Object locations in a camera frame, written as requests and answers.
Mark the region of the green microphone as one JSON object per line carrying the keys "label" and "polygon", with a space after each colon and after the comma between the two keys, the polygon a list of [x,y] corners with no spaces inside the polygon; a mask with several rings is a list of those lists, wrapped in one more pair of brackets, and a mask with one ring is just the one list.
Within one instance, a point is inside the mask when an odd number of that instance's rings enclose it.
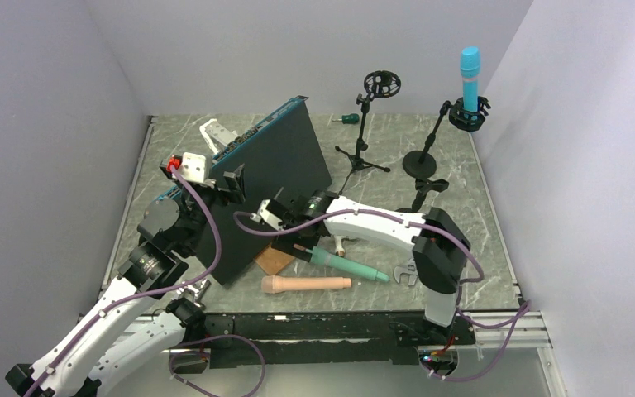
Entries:
{"label": "green microphone", "polygon": [[313,264],[331,267],[367,280],[389,282],[389,276],[376,268],[334,255],[321,247],[308,249],[307,253],[310,256],[309,261]]}

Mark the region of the beige microphone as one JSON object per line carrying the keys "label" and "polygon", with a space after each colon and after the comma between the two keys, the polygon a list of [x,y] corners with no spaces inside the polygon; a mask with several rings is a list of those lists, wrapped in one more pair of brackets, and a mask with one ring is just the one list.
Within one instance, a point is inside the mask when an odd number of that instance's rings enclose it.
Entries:
{"label": "beige microphone", "polygon": [[351,279],[345,277],[283,277],[265,276],[260,288],[266,294],[279,294],[289,291],[313,291],[348,289]]}

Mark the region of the black round-base microphone stand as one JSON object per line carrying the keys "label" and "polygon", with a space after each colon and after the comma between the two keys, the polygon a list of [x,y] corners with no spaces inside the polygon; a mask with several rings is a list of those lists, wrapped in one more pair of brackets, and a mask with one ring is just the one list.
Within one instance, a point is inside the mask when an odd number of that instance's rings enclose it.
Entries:
{"label": "black round-base microphone stand", "polygon": [[415,179],[415,198],[409,207],[398,208],[396,212],[399,213],[418,213],[422,208],[427,195],[432,192],[441,193],[448,189],[450,183],[446,179]]}

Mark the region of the black tripod microphone stand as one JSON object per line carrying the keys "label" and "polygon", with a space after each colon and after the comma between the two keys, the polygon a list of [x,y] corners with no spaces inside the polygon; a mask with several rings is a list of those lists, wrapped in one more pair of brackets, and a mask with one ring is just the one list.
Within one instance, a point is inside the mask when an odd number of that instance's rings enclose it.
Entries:
{"label": "black tripod microphone stand", "polygon": [[356,104],[360,106],[360,130],[356,138],[355,152],[349,153],[339,146],[335,146],[335,150],[342,153],[350,161],[351,168],[347,174],[339,194],[345,190],[350,177],[358,171],[377,169],[389,173],[391,169],[388,166],[377,165],[366,161],[362,153],[368,149],[368,144],[364,139],[365,121],[370,112],[370,104],[374,99],[392,98],[401,89],[402,82],[400,77],[388,70],[376,70],[367,74],[363,82],[364,93],[359,93],[356,98]]}

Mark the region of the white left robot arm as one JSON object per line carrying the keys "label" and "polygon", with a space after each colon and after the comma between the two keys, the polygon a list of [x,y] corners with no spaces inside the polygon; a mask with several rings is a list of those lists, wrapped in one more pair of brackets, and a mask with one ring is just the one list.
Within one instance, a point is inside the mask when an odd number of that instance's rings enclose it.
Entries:
{"label": "white left robot arm", "polygon": [[244,167],[208,175],[188,154],[161,164],[175,186],[147,208],[141,239],[100,300],[52,350],[5,376],[19,396],[107,396],[125,377],[177,344],[194,347],[205,333],[202,309],[186,289],[215,270],[222,240],[210,208],[243,203]]}

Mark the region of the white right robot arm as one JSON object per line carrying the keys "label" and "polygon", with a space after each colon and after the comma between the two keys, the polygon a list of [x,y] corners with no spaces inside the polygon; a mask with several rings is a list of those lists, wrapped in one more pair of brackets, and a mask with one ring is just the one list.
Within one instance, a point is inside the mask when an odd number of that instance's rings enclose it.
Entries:
{"label": "white right robot arm", "polygon": [[333,192],[315,192],[290,205],[265,199],[258,216],[282,236],[355,237],[408,253],[425,288],[424,336],[430,342],[442,343],[454,333],[461,275],[472,255],[470,242],[446,211],[396,212]]}

